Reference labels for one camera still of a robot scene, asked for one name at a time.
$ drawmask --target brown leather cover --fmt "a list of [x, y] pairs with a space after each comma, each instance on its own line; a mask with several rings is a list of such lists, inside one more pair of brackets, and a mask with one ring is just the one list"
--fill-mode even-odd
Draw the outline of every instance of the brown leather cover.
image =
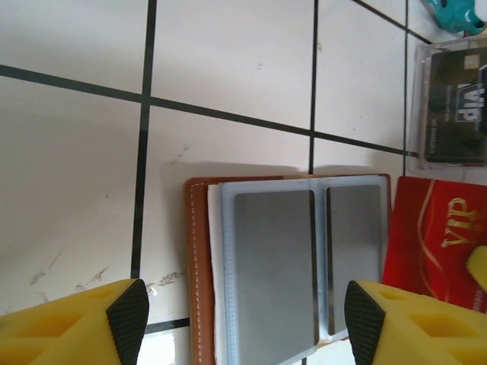
[[[387, 196], [390, 204], [390, 176]], [[193, 365], [215, 365], [215, 293], [208, 226], [208, 185], [236, 181], [307, 179], [330, 175], [196, 177], [184, 183], [188, 239], [189, 311]]]

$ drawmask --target yellow foam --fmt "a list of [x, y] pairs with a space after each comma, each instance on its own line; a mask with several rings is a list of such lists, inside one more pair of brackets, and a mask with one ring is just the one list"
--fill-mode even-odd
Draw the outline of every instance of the yellow foam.
[[107, 308], [134, 280], [0, 317], [0, 364], [120, 364]]
[[484, 291], [487, 291], [487, 246], [473, 250], [466, 268]]
[[374, 365], [487, 364], [487, 316], [434, 298], [358, 281], [386, 313]]

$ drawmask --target red card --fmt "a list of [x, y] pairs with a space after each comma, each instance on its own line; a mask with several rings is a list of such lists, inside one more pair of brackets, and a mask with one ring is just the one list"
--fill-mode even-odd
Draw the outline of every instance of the red card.
[[383, 283], [485, 312], [487, 295], [466, 270], [487, 244], [487, 186], [401, 177]]

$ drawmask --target black rubber pad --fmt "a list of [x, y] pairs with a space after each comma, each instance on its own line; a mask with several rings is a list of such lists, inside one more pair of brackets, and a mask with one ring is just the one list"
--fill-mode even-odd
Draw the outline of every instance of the black rubber pad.
[[149, 315], [145, 283], [138, 279], [107, 309], [121, 365], [136, 365]]
[[372, 365], [386, 313], [374, 299], [350, 281], [345, 295], [345, 322], [357, 365]]

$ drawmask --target teal object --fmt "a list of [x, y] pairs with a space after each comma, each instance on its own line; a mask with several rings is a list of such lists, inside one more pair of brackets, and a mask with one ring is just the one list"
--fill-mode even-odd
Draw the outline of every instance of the teal object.
[[422, 1], [438, 25], [449, 32], [466, 31], [474, 36], [485, 29], [485, 23], [475, 14], [475, 0]]

